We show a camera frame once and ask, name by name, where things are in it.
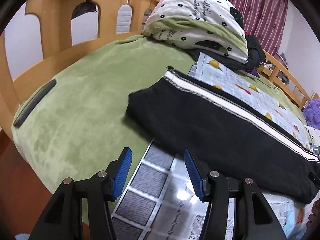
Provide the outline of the black pants with white stripe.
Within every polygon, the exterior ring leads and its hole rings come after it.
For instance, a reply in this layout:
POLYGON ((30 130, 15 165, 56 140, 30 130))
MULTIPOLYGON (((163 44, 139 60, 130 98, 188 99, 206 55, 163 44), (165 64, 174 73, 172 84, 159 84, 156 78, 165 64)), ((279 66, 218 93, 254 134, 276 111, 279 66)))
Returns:
POLYGON ((167 149, 192 150, 212 170, 309 204, 319 159, 243 101, 172 67, 129 95, 127 115, 167 149))

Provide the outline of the fruit print plastic mat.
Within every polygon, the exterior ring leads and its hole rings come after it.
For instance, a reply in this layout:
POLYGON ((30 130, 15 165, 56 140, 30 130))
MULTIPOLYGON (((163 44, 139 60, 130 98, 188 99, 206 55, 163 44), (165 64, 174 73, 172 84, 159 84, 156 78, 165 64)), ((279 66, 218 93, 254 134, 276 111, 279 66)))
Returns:
POLYGON ((319 196, 307 178, 319 171, 311 136, 291 103, 201 53, 187 76, 148 62, 117 67, 128 86, 127 114, 164 146, 192 148, 210 167, 246 176, 270 192, 289 239, 300 239, 319 196))

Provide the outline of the green plush bed blanket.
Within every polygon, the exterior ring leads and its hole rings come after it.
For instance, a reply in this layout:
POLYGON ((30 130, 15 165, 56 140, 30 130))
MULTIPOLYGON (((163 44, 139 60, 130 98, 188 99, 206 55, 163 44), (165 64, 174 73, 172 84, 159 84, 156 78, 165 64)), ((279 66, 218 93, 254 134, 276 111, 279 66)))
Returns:
POLYGON ((137 165, 152 139, 191 150, 211 170, 309 204, 318 171, 304 120, 207 54, 142 35, 102 46, 61 71, 18 108, 13 141, 46 188, 86 179, 124 147, 137 165))

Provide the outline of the white flower print pillow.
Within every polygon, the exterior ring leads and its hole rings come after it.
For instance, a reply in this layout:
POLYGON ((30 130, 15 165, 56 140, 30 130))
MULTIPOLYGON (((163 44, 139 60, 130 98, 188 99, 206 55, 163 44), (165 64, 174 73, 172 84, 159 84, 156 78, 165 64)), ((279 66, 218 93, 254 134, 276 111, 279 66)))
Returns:
POLYGON ((313 128, 311 126, 306 126, 306 130, 308 131, 312 143, 316 145, 318 148, 320 146, 320 130, 313 128))

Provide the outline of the purple plush toy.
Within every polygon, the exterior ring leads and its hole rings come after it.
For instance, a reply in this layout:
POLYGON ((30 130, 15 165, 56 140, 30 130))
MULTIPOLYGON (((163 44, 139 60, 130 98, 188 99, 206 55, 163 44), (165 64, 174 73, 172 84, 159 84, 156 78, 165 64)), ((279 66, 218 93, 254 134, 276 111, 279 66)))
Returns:
POLYGON ((320 128, 320 100, 319 99, 309 101, 306 104, 302 113, 308 126, 311 126, 315 129, 320 128))

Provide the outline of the black jacket on bed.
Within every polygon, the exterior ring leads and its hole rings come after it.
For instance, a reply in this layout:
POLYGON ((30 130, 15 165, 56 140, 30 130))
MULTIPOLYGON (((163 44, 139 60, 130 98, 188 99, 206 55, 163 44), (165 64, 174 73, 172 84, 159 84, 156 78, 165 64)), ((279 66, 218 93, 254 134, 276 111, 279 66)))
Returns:
POLYGON ((186 50, 186 52, 194 61, 197 61, 200 54, 203 53, 233 71, 249 72, 253 68, 259 67, 261 63, 266 63, 266 55, 256 36, 245 34, 245 39, 246 54, 243 54, 237 48, 231 48, 231 46, 228 46, 225 51, 217 51, 213 49, 213 42, 210 43, 208 48, 200 46, 197 49, 186 50))

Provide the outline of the folded white green quilt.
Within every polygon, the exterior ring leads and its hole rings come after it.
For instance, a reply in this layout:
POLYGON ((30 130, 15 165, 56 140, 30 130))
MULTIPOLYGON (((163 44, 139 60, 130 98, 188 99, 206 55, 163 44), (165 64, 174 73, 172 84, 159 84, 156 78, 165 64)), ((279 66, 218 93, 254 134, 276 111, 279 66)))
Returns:
POLYGON ((142 34, 181 49, 200 46, 247 53, 242 13, 228 0, 161 0, 142 34))

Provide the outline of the wooden bed frame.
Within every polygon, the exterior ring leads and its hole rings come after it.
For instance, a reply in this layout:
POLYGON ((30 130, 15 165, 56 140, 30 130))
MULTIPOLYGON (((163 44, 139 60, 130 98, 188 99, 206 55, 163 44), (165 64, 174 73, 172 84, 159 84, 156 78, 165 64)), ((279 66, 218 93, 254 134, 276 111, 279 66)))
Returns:
POLYGON ((43 59, 13 79, 9 72, 5 44, 1 44, 1 128, 14 142, 48 137, 58 142, 71 138, 113 138, 118 134, 136 134, 134 124, 125 119, 129 92, 148 87, 164 73, 167 65, 187 72, 191 58, 179 50, 162 47, 167 61, 157 63, 147 57, 147 50, 136 60, 120 57, 116 63, 112 48, 140 41, 143 13, 159 0, 94 0, 99 7, 98 37, 72 45, 71 16, 84 0, 27 0, 25 11, 40 23, 43 59), (23 104, 52 78, 67 82, 67 90, 83 94, 85 80, 104 89, 104 98, 91 93, 84 104, 76 102, 66 110, 62 121, 52 108, 37 121, 16 128, 14 121, 23 104))

